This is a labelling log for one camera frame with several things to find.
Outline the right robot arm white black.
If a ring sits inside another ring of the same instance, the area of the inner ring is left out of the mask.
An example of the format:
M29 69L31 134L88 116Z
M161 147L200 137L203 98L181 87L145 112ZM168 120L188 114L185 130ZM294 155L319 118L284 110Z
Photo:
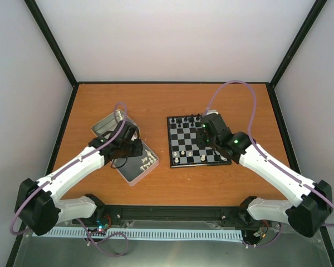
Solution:
M285 201L252 197L246 213L253 220L270 220L290 225L299 234L311 238L330 216L332 188L321 180L314 182L291 170L271 156L244 132L232 133L221 115L202 117L197 129L197 145L208 146L224 158L250 169L275 187Z

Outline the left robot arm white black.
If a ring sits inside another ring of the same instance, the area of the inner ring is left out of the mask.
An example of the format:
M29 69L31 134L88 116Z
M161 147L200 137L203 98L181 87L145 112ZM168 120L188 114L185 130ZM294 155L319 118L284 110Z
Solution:
M141 156L142 153L139 128L128 121L119 122L114 130L92 139L76 157L53 173L36 181L27 178L21 182L14 207L15 217L37 236L68 220L86 218L93 224L102 222L105 210L98 206L94 196L63 200L63 195L109 162Z

